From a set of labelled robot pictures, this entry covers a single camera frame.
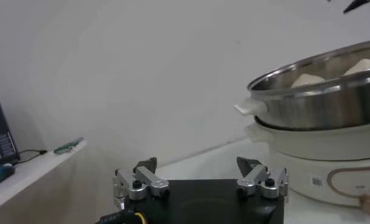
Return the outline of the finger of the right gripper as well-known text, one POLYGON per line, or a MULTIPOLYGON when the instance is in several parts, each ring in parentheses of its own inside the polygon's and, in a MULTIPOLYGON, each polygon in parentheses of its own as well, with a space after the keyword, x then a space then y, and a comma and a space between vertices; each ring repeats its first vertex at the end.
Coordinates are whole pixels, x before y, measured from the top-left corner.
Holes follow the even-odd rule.
POLYGON ((355 10, 365 4, 370 3, 370 0, 353 0, 344 10, 343 13, 347 14, 352 10, 355 10))

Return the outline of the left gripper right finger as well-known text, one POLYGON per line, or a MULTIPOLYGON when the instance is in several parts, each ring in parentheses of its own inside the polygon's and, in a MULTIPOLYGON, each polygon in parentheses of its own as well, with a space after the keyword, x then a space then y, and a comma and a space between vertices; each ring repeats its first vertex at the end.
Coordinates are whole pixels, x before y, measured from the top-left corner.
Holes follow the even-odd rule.
POLYGON ((289 192, 288 171, 277 167, 269 169, 256 159, 237 157, 242 177, 237 180, 237 195, 246 200, 256 193, 270 200, 287 197, 289 192))

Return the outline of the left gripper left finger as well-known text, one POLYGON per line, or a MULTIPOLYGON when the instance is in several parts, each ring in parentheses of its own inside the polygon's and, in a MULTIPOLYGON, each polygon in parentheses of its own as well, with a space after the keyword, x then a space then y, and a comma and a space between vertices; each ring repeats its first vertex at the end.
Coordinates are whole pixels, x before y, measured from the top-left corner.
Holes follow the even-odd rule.
POLYGON ((125 209, 126 200, 143 201, 148 195, 160 200, 170 197, 170 184, 167 180, 156 176, 158 160, 156 157, 140 161, 131 172, 116 169, 112 177, 113 201, 115 206, 125 209))

